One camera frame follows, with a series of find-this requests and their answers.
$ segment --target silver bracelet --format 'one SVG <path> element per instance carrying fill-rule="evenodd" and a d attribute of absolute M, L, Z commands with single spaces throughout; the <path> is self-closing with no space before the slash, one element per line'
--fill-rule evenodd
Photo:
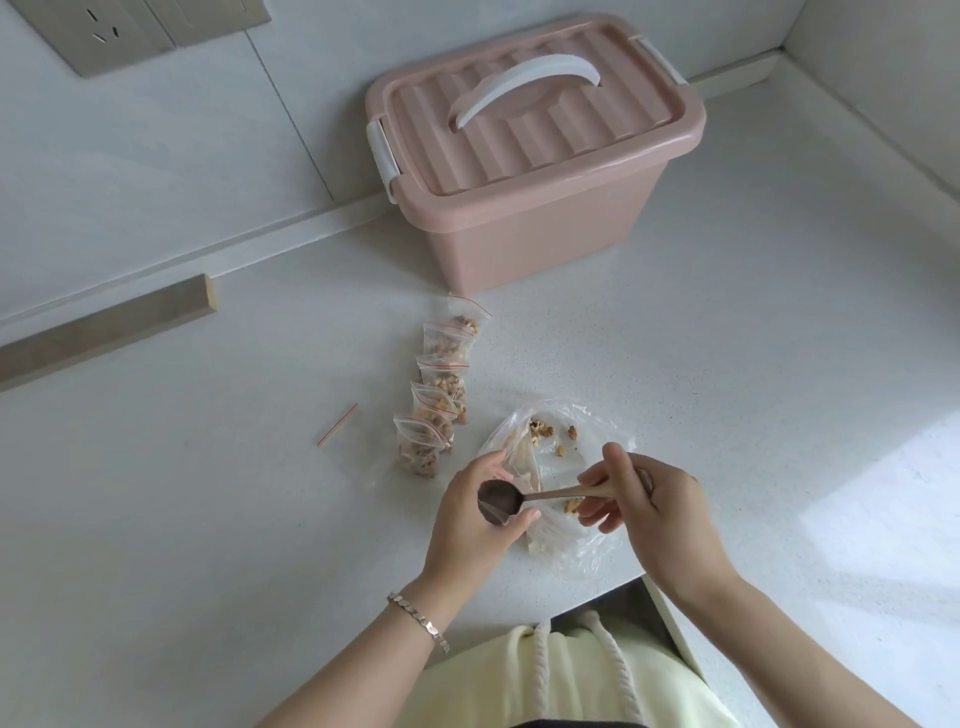
<path fill-rule="evenodd" d="M 430 633 L 430 637 L 437 641 L 437 643 L 440 645 L 440 649 L 444 651 L 444 654 L 449 653 L 450 645 L 444 639 L 444 636 L 440 633 L 440 630 L 433 626 L 433 623 L 429 619 L 418 612 L 413 604 L 404 599 L 403 595 L 399 595 L 396 592 L 390 592 L 390 594 L 387 596 L 387 600 L 399 605 L 404 612 L 418 621 L 420 626 Z"/>

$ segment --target spoon handle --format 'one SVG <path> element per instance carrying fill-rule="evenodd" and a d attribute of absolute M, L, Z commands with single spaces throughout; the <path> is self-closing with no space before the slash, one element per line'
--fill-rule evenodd
<path fill-rule="evenodd" d="M 574 485 L 571 488 L 561 488 L 556 491 L 540 491 L 528 493 L 523 497 L 526 500 L 549 500 L 555 497 L 613 497 L 613 484 L 609 480 L 598 485 Z"/>

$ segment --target hand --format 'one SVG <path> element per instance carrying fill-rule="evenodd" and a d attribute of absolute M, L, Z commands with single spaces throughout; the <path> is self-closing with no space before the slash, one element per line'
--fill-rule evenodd
<path fill-rule="evenodd" d="M 695 477 L 646 455 L 624 452 L 616 443 L 579 475 L 585 485 L 609 478 L 616 500 L 588 497 L 578 513 L 582 525 L 600 523 L 610 533 L 626 523 L 636 558 L 654 582 L 678 606 L 712 599 L 739 576 L 710 520 L 707 498 Z M 650 474 L 654 490 L 647 496 L 636 469 Z"/>
<path fill-rule="evenodd" d="M 456 591 L 464 601 L 487 581 L 510 544 L 540 517 L 540 511 L 530 508 L 506 525 L 493 525 L 480 512 L 477 492 L 482 482 L 514 479 L 503 469 L 505 454 L 503 450 L 488 452 L 454 475 L 433 525 L 423 577 Z"/>

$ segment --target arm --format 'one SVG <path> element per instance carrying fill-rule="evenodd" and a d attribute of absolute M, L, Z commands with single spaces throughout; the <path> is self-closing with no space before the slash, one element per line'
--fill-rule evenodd
<path fill-rule="evenodd" d="M 652 476 L 643 490 L 636 469 Z M 609 533 L 626 523 L 631 546 L 654 582 L 744 673 L 794 728 L 917 728 L 917 724 L 815 643 L 733 568 L 710 521 L 700 483 L 682 470 L 619 445 L 581 482 L 609 477 L 616 500 L 588 498 L 584 525 Z"/>
<path fill-rule="evenodd" d="M 506 526 L 487 523 L 477 507 L 480 483 L 512 478 L 504 453 L 483 455 L 457 473 L 444 493 L 422 574 L 400 592 L 443 632 L 540 511 Z M 434 648 L 420 624 L 388 604 L 359 637 L 284 700 L 257 728 L 387 728 Z"/>

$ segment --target storage box lid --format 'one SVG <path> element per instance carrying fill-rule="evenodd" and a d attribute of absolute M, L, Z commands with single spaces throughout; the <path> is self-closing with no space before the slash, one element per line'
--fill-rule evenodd
<path fill-rule="evenodd" d="M 497 200 L 516 208 L 504 196 L 524 189 L 542 204 L 573 194 L 577 178 L 585 188 L 663 163 L 696 146 L 706 119 L 676 70 L 610 15 L 395 71 L 371 87 L 367 107 L 388 192 L 434 231 L 509 214 Z M 612 163 L 616 175 L 601 172 Z"/>

